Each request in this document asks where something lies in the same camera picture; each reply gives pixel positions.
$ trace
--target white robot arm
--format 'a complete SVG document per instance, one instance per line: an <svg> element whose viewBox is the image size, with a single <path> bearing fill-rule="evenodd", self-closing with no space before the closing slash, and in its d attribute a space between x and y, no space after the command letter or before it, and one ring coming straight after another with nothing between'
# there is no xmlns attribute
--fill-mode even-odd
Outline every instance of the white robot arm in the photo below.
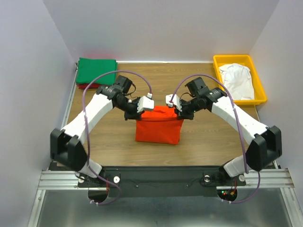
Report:
<svg viewBox="0 0 303 227"><path fill-rule="evenodd" d="M180 119L192 120L196 111L208 109L238 131L235 113L225 92L219 88L209 90L201 77L187 83L186 87L193 97L190 101L180 100L175 95L171 102L172 95L166 96L166 104L176 108ZM250 145L246 151L248 170L260 171L282 155L281 131L276 126L269 128L260 123L237 105L234 105L234 108L238 114L243 137ZM223 165L223 168L229 177L243 174L245 172L243 156L229 161Z"/></svg>
<svg viewBox="0 0 303 227"><path fill-rule="evenodd" d="M119 76L114 85L98 88L86 106L89 132L114 107L125 112L125 119L140 119L144 111L154 109L154 101L151 100L150 93L148 93L148 97L138 97L135 100L125 97L131 84L131 80ZM62 129L53 130L51 133L51 157L77 172L96 178L97 176L87 166L87 155L83 148L85 136L84 112L82 111ZM97 174L102 170L102 166L91 159L89 165Z"/></svg>

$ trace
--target white wall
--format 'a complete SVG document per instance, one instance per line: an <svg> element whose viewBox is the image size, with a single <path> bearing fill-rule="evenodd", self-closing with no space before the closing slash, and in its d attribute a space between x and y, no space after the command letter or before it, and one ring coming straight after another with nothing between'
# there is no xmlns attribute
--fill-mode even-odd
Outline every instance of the white wall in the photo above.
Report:
<svg viewBox="0 0 303 227"><path fill-rule="evenodd" d="M278 0L43 0L74 60L249 53Z"/></svg>
<svg viewBox="0 0 303 227"><path fill-rule="evenodd" d="M27 226L74 61L41 0L0 1L0 226Z"/></svg>
<svg viewBox="0 0 303 227"><path fill-rule="evenodd" d="M282 167L288 167L303 207L303 1L280 0L251 56L268 96L261 121L282 130Z"/></svg>

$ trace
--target black base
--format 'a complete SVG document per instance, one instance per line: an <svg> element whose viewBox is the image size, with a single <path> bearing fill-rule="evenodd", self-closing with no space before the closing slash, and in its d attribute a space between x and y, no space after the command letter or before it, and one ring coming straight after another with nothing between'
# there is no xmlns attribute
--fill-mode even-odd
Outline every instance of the black base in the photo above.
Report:
<svg viewBox="0 0 303 227"><path fill-rule="evenodd" d="M104 167L106 179L113 182L115 176L120 178L117 185L122 190L122 197L216 197L217 186L231 186L234 183L234 178L222 179L218 169L219 166ZM205 182L206 175L210 177L210 182ZM238 177L235 179L238 186L246 185ZM105 184L93 179L79 184L79 187L84 186L104 187ZM116 187L109 187L109 197L116 197L118 193Z"/></svg>

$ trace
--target white cloth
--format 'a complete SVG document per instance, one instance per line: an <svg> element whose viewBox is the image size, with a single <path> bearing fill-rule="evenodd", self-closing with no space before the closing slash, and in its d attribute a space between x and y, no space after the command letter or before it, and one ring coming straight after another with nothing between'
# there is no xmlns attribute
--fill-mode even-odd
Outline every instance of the white cloth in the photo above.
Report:
<svg viewBox="0 0 303 227"><path fill-rule="evenodd" d="M222 82L232 95L233 100L255 99L255 92L248 67L234 63L220 66L219 70Z"/></svg>

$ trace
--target wooden surface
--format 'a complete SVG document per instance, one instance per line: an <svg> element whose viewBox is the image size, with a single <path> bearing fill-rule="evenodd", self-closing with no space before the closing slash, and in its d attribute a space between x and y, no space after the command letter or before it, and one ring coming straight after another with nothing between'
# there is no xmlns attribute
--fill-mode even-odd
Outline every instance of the wooden surface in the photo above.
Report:
<svg viewBox="0 0 303 227"><path fill-rule="evenodd" d="M172 94L188 75L205 73L215 77L212 64L119 64L118 68L144 75L151 83L156 105L165 105L165 95ZM134 96L147 94L148 87L142 79L131 74L121 75L127 76L137 86ZM217 87L212 80L204 80L210 89ZM187 91L182 86L178 95ZM94 90L87 93L87 104L94 93ZM76 88L69 122L82 111L81 97L82 90ZM255 107L243 107L243 110L258 118ZM136 122L125 121L124 113L113 109L90 133L91 158L105 166L186 166L222 165L241 155L238 133L208 110L196 113L192 121L184 121L178 145L136 142L135 131Z"/></svg>

